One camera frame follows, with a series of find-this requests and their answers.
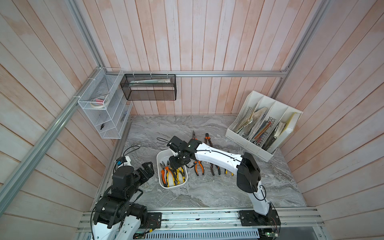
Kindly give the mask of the orange grey long-nose pliers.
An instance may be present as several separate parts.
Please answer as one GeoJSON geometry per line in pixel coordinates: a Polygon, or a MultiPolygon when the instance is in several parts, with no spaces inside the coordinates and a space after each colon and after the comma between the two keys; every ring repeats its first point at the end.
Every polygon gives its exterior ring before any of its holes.
{"type": "Polygon", "coordinates": [[[195,169],[195,173],[197,176],[199,176],[199,169],[201,169],[201,175],[204,175],[205,174],[205,169],[202,165],[202,162],[201,161],[195,161],[194,162],[194,169],[195,169]]]}

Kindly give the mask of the white plastic storage box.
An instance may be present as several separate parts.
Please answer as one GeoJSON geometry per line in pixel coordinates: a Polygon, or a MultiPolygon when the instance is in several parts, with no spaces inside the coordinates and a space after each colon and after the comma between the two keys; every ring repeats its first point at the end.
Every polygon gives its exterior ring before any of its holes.
{"type": "Polygon", "coordinates": [[[164,151],[160,151],[157,155],[157,167],[158,167],[158,177],[159,177],[159,183],[160,183],[160,186],[164,189],[167,189],[167,190],[170,190],[170,189],[175,189],[175,188],[178,188],[178,187],[181,187],[183,185],[185,185],[187,183],[187,180],[188,180],[188,173],[187,173],[187,169],[186,167],[184,167],[185,169],[185,175],[186,175],[186,181],[183,183],[183,184],[180,184],[180,185],[177,185],[177,177],[176,177],[176,171],[177,169],[172,169],[171,166],[170,166],[170,161],[169,161],[169,158],[173,156],[173,152],[171,150],[164,150],[164,151]],[[174,187],[169,187],[169,188],[166,188],[164,187],[163,185],[163,181],[162,181],[162,168],[160,166],[160,163],[161,162],[164,162],[165,164],[168,164],[170,166],[170,168],[172,169],[173,173],[174,173],[174,176],[175,176],[175,179],[176,179],[176,185],[174,187]]]}

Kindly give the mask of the dark orange-tipped pliers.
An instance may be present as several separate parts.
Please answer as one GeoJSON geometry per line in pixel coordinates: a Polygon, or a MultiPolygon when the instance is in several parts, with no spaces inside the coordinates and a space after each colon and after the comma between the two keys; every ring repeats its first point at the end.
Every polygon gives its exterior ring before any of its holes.
{"type": "Polygon", "coordinates": [[[213,147],[213,143],[212,143],[210,135],[208,133],[205,133],[204,143],[210,147],[213,147]]]}

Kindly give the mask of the yellow black pliers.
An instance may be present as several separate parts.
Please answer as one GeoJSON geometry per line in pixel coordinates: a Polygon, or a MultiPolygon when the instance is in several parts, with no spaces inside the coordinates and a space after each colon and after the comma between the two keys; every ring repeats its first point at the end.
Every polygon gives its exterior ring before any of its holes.
{"type": "Polygon", "coordinates": [[[226,175],[234,176],[234,174],[233,174],[232,172],[228,171],[227,169],[225,169],[225,174],[226,174],[226,175]]]}

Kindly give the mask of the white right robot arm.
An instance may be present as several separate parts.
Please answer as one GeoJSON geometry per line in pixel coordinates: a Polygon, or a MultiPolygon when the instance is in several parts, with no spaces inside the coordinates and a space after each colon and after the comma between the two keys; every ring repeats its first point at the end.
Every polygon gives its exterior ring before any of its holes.
{"type": "Polygon", "coordinates": [[[275,206],[267,200],[267,193],[261,181],[261,170],[254,157],[245,152],[243,155],[231,154],[215,149],[201,141],[191,139],[182,141],[174,136],[167,143],[172,151],[169,158],[173,170],[185,167],[190,161],[203,161],[226,169],[237,176],[237,187],[247,193],[252,211],[240,211],[242,226],[280,227],[281,220],[275,206]]]}

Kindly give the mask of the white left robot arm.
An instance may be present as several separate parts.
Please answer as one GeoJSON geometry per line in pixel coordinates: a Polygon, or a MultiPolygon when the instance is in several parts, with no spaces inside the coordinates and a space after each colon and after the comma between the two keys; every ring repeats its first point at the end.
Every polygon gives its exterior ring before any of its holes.
{"type": "Polygon", "coordinates": [[[149,213],[148,208],[132,200],[144,193],[139,189],[155,174],[152,162],[138,169],[127,156],[117,159],[113,168],[112,185],[103,193],[91,213],[91,234],[94,240],[143,239],[161,227],[162,213],[149,213]]]}

